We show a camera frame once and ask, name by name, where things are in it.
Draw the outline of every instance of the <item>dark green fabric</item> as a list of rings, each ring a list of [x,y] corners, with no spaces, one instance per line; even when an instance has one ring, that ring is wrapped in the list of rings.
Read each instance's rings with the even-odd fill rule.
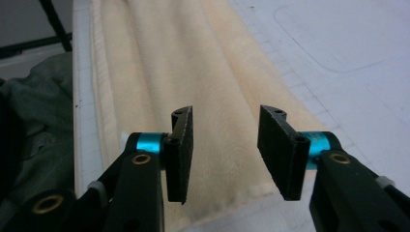
[[[46,59],[0,94],[22,121],[18,173],[0,205],[0,229],[29,198],[48,189],[73,190],[73,57]]]

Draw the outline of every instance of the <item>brass screw hole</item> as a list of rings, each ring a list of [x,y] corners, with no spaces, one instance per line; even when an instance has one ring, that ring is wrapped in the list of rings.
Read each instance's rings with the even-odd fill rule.
[[[331,154],[331,159],[342,164],[350,163],[350,159],[347,156],[341,154]]]
[[[151,160],[151,157],[148,155],[138,155],[132,158],[132,163],[136,165],[141,165],[149,162]]]
[[[63,203],[64,197],[62,195],[49,195],[34,205],[32,211],[36,215],[43,215],[57,209]]]

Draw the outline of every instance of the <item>fabric fold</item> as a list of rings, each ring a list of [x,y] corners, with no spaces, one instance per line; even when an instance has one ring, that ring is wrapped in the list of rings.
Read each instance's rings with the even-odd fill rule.
[[[261,103],[287,111],[300,131],[323,129],[225,1],[94,0],[92,14],[105,166],[121,154],[122,132],[171,132],[170,113],[193,106],[188,201],[164,197],[167,231],[276,192],[256,148]]]

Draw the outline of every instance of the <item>beige fabric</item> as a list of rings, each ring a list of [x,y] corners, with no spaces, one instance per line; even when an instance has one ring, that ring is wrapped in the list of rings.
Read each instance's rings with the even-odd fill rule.
[[[164,197],[167,231],[276,192],[256,147],[260,104],[287,111],[297,130],[323,129],[225,1],[93,0],[92,19],[105,166],[121,133],[171,131],[170,113],[193,105],[188,202]]]

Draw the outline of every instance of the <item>black metal frame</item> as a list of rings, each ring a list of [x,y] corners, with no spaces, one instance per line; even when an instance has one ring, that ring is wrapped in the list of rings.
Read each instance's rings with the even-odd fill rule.
[[[51,0],[39,0],[45,14],[47,15],[48,22],[52,26],[56,36],[48,37],[44,39],[34,40],[31,42],[17,43],[8,46],[0,47],[0,59],[12,57],[21,54],[23,50],[36,48],[40,46],[58,44],[61,43],[65,51],[72,51],[73,47],[70,40],[73,38],[73,33],[66,33],[63,24],[58,17],[57,12]]]

